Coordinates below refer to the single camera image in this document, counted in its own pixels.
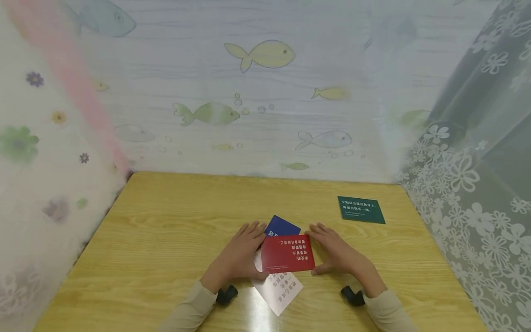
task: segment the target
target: green card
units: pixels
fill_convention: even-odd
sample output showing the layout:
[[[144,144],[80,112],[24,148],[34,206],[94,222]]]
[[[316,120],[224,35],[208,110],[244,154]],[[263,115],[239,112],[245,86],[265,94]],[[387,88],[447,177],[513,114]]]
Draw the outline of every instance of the green card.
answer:
[[[343,219],[376,224],[386,223],[378,201],[343,196],[337,196],[337,198]]]

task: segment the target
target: sleeve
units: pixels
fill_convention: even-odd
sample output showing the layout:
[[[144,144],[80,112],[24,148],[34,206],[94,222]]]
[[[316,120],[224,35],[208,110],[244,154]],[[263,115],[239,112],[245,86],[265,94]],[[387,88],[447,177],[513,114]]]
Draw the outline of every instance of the sleeve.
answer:
[[[194,332],[212,311],[216,297],[217,294],[212,294],[197,281],[186,299],[159,326],[158,332]]]
[[[373,299],[369,299],[364,294],[363,299],[369,315],[380,331],[418,332],[393,291],[387,290]]]

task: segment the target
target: blue card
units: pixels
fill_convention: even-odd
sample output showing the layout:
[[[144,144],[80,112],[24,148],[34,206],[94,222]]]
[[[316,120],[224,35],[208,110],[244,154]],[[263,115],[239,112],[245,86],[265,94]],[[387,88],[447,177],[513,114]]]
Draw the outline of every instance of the blue card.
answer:
[[[301,232],[301,229],[279,216],[273,216],[269,225],[265,229],[265,234],[267,236],[286,236],[286,235],[298,235]]]

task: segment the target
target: red card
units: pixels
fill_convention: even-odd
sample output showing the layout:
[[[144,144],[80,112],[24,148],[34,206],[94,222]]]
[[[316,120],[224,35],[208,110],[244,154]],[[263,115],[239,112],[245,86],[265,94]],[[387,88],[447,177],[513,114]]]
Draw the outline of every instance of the red card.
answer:
[[[262,269],[269,273],[308,271],[315,267],[308,235],[270,236],[262,243]]]

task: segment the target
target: tabletop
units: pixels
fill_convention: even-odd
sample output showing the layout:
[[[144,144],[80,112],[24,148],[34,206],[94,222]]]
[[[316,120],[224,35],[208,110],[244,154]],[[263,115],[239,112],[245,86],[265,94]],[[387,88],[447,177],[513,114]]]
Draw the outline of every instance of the tabletop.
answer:
[[[377,200],[386,224],[343,220],[338,196]],[[486,331],[397,185],[149,172],[131,177],[35,331],[155,331],[243,223],[273,215],[334,228],[374,262],[420,331]],[[294,275],[304,288],[279,317],[241,281],[199,331],[377,331],[340,296],[351,277]]]

